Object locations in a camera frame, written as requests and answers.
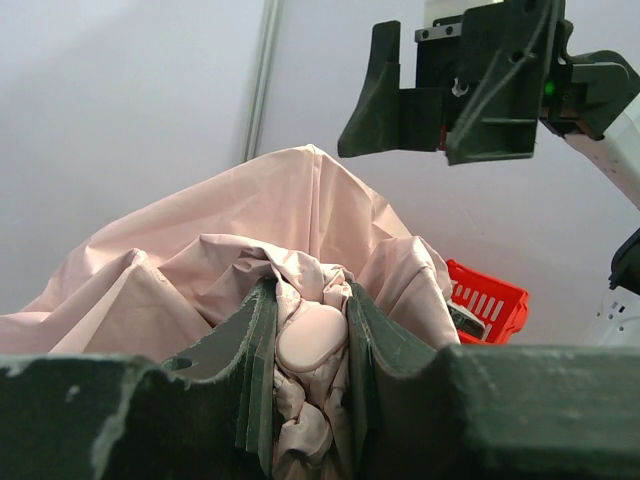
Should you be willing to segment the pink folding umbrella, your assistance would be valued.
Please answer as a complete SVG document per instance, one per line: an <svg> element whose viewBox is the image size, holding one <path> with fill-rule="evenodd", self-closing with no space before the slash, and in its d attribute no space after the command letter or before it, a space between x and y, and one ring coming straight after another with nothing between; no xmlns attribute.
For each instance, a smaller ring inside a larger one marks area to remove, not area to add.
<svg viewBox="0 0 640 480"><path fill-rule="evenodd" d="M458 343L448 267L374 190L315 146L234 167L101 228L1 318L5 355L161 363L275 282L269 478L353 479L347 304L361 286L439 350Z"/></svg>

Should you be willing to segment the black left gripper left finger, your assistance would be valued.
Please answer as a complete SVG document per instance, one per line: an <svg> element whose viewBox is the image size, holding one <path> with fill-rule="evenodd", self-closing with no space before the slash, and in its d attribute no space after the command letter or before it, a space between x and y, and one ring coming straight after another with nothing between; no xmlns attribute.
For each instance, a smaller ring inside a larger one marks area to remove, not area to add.
<svg viewBox="0 0 640 480"><path fill-rule="evenodd" d="M156 363L116 354L1 359L5 479L267 479L276 284Z"/></svg>

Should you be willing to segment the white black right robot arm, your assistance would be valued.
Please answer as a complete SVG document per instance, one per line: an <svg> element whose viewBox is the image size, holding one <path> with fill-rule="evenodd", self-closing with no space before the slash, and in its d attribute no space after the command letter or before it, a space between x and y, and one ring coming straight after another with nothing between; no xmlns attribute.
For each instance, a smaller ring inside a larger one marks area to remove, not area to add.
<svg viewBox="0 0 640 480"><path fill-rule="evenodd" d="M452 166L529 159L540 128L639 201L639 75L619 53L573 54L561 1L429 1L400 84L401 25L374 25L343 158L443 153Z"/></svg>

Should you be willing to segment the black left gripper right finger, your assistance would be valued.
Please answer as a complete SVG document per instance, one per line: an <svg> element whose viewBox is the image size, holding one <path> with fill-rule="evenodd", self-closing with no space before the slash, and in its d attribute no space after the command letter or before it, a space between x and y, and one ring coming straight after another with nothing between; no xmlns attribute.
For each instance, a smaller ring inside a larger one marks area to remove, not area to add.
<svg viewBox="0 0 640 480"><path fill-rule="evenodd" d="M635 479L635 348L436 350L359 285L347 304L359 479Z"/></svg>

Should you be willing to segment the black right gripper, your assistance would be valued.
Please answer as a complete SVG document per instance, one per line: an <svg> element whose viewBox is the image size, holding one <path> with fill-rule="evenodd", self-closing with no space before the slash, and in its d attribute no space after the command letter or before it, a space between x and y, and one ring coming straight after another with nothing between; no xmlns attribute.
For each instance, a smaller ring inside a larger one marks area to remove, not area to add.
<svg viewBox="0 0 640 480"><path fill-rule="evenodd" d="M416 87L400 87L401 24L373 26L364 84L337 152L447 150L451 165L533 155L557 1L428 1Z"/></svg>

